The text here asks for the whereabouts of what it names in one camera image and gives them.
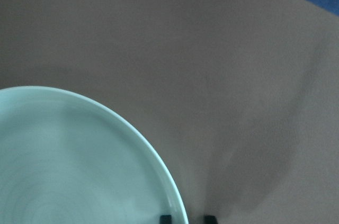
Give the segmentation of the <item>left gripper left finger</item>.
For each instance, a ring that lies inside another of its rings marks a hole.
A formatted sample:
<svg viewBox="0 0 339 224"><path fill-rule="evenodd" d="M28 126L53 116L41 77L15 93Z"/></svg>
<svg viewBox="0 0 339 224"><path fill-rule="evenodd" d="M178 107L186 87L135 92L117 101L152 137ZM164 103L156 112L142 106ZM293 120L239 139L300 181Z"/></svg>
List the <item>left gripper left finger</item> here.
<svg viewBox="0 0 339 224"><path fill-rule="evenodd" d="M172 216L171 215L161 215L159 217L159 224L172 224Z"/></svg>

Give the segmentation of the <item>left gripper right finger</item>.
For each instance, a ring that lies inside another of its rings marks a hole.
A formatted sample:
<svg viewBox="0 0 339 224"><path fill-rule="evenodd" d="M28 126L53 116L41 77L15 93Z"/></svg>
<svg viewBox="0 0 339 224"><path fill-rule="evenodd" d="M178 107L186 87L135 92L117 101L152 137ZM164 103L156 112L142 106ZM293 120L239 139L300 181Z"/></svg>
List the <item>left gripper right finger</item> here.
<svg viewBox="0 0 339 224"><path fill-rule="evenodd" d="M212 215L205 215L203 217L204 224L216 224L216 217Z"/></svg>

